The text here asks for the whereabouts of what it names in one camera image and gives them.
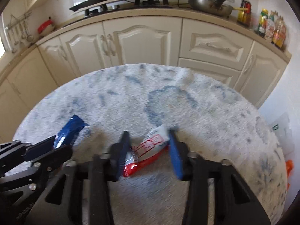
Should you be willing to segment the blue snack wrapper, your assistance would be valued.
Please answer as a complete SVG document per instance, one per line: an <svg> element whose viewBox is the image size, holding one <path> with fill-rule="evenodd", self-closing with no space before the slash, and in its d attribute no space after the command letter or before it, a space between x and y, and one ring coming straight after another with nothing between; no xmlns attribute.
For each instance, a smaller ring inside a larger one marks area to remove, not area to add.
<svg viewBox="0 0 300 225"><path fill-rule="evenodd" d="M74 114L66 125L56 134L53 148L58 149L63 146L73 147L79 133L88 126L86 122Z"/></svg>

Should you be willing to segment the red white snack wrapper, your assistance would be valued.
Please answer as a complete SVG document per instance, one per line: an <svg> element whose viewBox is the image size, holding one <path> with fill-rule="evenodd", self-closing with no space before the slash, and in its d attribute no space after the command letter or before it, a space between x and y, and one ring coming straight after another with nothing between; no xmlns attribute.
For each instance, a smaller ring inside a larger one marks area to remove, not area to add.
<svg viewBox="0 0 300 225"><path fill-rule="evenodd" d="M139 145L131 146L127 152L123 176L130 177L156 161L161 152L167 148L168 141L169 135L165 125L152 129Z"/></svg>

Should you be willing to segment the cream lower kitchen cabinets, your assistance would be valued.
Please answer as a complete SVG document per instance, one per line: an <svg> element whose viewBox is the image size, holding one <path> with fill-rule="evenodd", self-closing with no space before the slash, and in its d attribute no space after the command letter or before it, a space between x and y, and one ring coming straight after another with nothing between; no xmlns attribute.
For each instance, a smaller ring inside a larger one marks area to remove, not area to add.
<svg viewBox="0 0 300 225"><path fill-rule="evenodd" d="M124 64L194 69L240 92L259 108L290 57L228 19L187 9L133 9L63 27L1 69L1 141L9 142L27 113L59 86Z"/></svg>

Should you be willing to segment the white rice sack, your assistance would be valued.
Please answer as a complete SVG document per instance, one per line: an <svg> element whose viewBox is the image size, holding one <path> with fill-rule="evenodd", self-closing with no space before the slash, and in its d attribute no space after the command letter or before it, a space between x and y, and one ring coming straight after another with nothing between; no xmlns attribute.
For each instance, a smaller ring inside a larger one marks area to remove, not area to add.
<svg viewBox="0 0 300 225"><path fill-rule="evenodd" d="M284 155L294 152L292 129L288 114L283 113L277 120L270 124L271 130L277 136Z"/></svg>

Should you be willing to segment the red lidded container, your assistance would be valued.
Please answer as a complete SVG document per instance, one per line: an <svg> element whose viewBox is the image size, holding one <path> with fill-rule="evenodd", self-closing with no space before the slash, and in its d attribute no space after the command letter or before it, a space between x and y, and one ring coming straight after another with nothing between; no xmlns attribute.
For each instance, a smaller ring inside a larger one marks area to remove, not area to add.
<svg viewBox="0 0 300 225"><path fill-rule="evenodd" d="M40 37L44 37L51 33L55 29L55 24L52 20L51 17L48 18L47 21L43 22L39 27L38 27L38 34Z"/></svg>

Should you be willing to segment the hanging utensil rack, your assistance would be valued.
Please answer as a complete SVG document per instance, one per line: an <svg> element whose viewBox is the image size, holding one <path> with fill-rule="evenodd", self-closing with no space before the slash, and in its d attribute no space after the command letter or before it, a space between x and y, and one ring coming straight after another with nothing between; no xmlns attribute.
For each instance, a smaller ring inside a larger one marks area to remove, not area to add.
<svg viewBox="0 0 300 225"><path fill-rule="evenodd" d="M10 15L10 21L4 26L8 46L12 54L33 45L34 36L29 30L28 20L31 12L25 12L19 17Z"/></svg>

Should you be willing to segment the black gas stove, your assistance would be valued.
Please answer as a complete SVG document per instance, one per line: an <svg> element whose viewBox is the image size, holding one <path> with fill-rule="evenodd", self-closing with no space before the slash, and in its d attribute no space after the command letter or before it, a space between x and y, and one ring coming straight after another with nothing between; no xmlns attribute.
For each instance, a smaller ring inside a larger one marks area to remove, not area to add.
<svg viewBox="0 0 300 225"><path fill-rule="evenodd" d="M84 13L84 17L92 17L103 13L128 8L169 7L168 0L87 0L72 6L73 15Z"/></svg>

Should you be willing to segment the yellow cap oil bottle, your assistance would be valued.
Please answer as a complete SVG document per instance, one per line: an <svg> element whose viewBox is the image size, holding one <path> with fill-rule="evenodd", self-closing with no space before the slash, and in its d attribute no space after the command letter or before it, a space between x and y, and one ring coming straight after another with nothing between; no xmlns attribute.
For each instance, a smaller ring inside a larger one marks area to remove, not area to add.
<svg viewBox="0 0 300 225"><path fill-rule="evenodd" d="M259 22L256 30L256 33L261 37L264 37L266 33L266 25L267 25L268 17L269 17L269 11L267 9L262 9L260 12Z"/></svg>

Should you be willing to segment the cluster of condiment bottles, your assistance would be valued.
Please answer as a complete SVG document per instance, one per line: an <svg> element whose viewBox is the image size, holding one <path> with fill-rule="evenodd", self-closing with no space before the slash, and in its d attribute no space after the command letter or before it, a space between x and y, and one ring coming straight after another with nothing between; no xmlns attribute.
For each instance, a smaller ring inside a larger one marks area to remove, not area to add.
<svg viewBox="0 0 300 225"><path fill-rule="evenodd" d="M283 48L287 35L287 27L282 16L277 11L271 11L266 25L264 38L279 49Z"/></svg>

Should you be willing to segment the dark soy sauce bottle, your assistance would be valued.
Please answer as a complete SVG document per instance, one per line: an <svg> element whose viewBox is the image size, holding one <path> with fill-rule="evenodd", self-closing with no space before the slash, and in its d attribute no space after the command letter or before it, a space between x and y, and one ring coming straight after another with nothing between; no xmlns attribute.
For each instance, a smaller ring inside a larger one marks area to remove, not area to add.
<svg viewBox="0 0 300 225"><path fill-rule="evenodd" d="M242 0L240 7L244 10L238 12L237 22L242 24L243 26L250 27L252 19L252 4L249 0Z"/></svg>

